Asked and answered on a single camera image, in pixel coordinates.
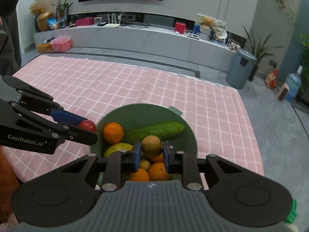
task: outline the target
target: gray tile floor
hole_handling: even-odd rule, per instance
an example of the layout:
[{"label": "gray tile floor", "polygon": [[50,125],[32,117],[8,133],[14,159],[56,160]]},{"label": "gray tile floor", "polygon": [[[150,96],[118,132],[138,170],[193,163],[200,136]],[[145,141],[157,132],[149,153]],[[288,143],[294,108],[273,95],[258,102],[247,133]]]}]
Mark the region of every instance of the gray tile floor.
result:
[{"label": "gray tile floor", "polygon": [[36,58],[39,55],[36,49],[32,49],[25,54],[21,55],[21,67],[25,66],[29,63],[32,59]]},{"label": "gray tile floor", "polygon": [[[32,60],[36,55],[37,52],[32,51],[32,53],[27,53],[23,60]],[[225,72],[143,53],[72,48],[66,54],[50,55],[121,62],[189,76],[194,76],[197,74],[196,72],[199,72],[201,79],[228,86],[225,81]],[[294,111],[287,102],[279,102],[275,93],[268,89],[260,78],[254,79],[253,82],[247,82],[244,89],[239,90],[239,93],[257,138],[265,176],[284,185],[297,200],[299,215],[295,224],[302,232],[309,227],[307,218],[309,214],[309,139],[300,120],[309,132],[309,116],[300,110]]]}]

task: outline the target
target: cucumber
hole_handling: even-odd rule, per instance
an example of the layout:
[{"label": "cucumber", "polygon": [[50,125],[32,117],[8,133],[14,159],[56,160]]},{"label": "cucumber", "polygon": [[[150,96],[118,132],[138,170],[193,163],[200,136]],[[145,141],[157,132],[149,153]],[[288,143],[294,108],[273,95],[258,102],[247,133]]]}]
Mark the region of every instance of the cucumber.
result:
[{"label": "cucumber", "polygon": [[134,145],[149,135],[157,136],[162,142],[173,138],[184,131],[184,126],[178,122],[167,122],[125,132],[122,142]]}]

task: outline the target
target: pink checkered tablecloth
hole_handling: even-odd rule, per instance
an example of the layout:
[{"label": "pink checkered tablecloth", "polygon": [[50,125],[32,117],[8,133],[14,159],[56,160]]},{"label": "pink checkered tablecloth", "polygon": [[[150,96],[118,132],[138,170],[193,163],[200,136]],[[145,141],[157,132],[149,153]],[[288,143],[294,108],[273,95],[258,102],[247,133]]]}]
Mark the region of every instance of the pink checkered tablecloth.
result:
[{"label": "pink checkered tablecloth", "polygon": [[[183,112],[182,117],[192,128],[198,157],[215,153],[263,175],[253,128],[233,88],[157,69],[45,55],[15,76],[52,95],[65,110],[96,123],[126,104],[172,105]],[[70,141],[60,145],[53,155],[1,149],[23,182],[89,153],[88,146]]]}]

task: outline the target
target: pink storage box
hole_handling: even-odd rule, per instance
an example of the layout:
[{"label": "pink storage box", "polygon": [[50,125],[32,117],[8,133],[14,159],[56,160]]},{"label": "pink storage box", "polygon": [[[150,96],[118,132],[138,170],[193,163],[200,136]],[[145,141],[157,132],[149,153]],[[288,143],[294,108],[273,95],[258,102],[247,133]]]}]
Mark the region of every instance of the pink storage box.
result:
[{"label": "pink storage box", "polygon": [[93,17],[86,17],[82,19],[76,20],[76,26],[87,26],[87,25],[93,25],[94,24],[94,19]]},{"label": "pink storage box", "polygon": [[68,36],[58,36],[50,41],[52,52],[65,52],[71,48],[71,38]]}]

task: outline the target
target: green plant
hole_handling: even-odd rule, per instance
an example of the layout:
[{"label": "green plant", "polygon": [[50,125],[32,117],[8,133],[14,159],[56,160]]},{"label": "green plant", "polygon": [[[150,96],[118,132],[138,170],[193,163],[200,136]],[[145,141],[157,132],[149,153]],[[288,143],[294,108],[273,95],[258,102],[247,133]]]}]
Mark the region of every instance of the green plant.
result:
[{"label": "green plant", "polygon": [[302,74],[300,75],[303,91],[304,87],[309,87],[309,34],[301,34],[300,40],[304,46],[301,59]]},{"label": "green plant", "polygon": [[248,40],[250,42],[250,48],[248,48],[247,46],[245,46],[249,52],[256,57],[256,65],[258,66],[259,63],[262,61],[262,59],[264,57],[267,57],[267,56],[274,56],[274,54],[271,54],[269,53],[268,51],[269,50],[272,50],[272,49],[279,49],[279,48],[283,48],[283,46],[281,45],[278,45],[278,46],[273,46],[273,47],[270,47],[270,46],[266,46],[268,40],[270,39],[271,37],[271,33],[266,37],[266,39],[262,42],[261,38],[259,39],[259,41],[257,41],[253,31],[252,31],[252,38],[250,38],[249,36],[249,33],[248,31],[246,30],[245,28],[245,31],[247,33],[247,36],[248,36]]},{"label": "green plant", "polygon": [[67,1],[68,0],[58,0],[58,5],[52,4],[53,6],[56,7],[60,17],[64,17],[66,11],[73,4],[73,2],[69,4]]},{"label": "green plant", "polygon": [[284,9],[288,10],[288,12],[286,12],[288,20],[293,24],[293,27],[295,27],[295,16],[294,16],[293,10],[291,9],[289,0],[275,0],[275,1],[280,3],[281,10],[284,10]]}]

